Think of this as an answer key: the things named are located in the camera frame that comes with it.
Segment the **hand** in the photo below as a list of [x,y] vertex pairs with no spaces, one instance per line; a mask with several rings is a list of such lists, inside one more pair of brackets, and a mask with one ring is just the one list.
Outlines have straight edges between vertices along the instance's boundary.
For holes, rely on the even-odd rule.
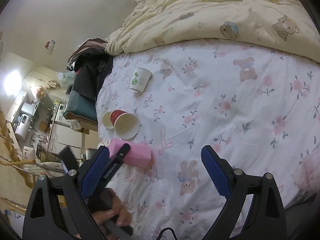
[[130,225],[132,216],[127,211],[127,209],[121,204],[121,200],[118,198],[114,190],[109,188],[110,193],[112,195],[112,209],[106,211],[97,211],[92,214],[92,217],[96,221],[97,225],[99,226],[100,230],[103,234],[107,237],[108,240],[117,240],[118,237],[114,235],[110,235],[104,226],[101,226],[107,220],[110,220],[114,216],[118,216],[116,221],[116,225],[118,227],[125,227]]

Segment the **yellow comforter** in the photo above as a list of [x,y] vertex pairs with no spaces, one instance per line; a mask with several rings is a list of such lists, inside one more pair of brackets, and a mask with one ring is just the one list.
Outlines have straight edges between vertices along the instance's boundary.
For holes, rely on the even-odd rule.
[[106,52],[137,52],[183,40],[254,43],[320,62],[320,42],[299,0],[134,0],[134,11],[106,40]]

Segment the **pink sponge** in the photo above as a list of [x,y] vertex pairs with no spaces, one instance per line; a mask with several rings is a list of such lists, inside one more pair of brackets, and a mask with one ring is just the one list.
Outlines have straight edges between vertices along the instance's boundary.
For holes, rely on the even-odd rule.
[[110,152],[110,159],[112,159],[118,150],[125,144],[128,143],[131,147],[130,151],[124,158],[124,163],[130,166],[139,168],[146,168],[151,161],[151,149],[141,143],[132,143],[117,138],[112,138],[108,146]]

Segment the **floral bedsheet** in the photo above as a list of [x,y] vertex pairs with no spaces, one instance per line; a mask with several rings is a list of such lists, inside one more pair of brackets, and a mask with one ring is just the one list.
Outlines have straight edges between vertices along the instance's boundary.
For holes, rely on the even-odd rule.
[[[136,66],[152,72],[144,93],[129,89]],[[100,139],[117,137],[102,124],[107,111],[135,113],[141,126],[133,141],[154,156],[146,170],[123,166],[108,185],[132,213],[134,239],[156,238],[165,227],[179,239],[205,235],[225,203],[201,163],[205,145],[247,174],[271,172],[284,206],[304,198],[291,175],[319,146],[319,87],[314,61],[238,41],[185,41],[115,57],[97,101]]]

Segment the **lamp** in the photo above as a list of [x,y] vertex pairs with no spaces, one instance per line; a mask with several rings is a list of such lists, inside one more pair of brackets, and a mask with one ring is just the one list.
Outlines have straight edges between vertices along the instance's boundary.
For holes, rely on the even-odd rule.
[[17,95],[22,86],[22,79],[17,70],[12,71],[4,80],[4,90],[7,95]]

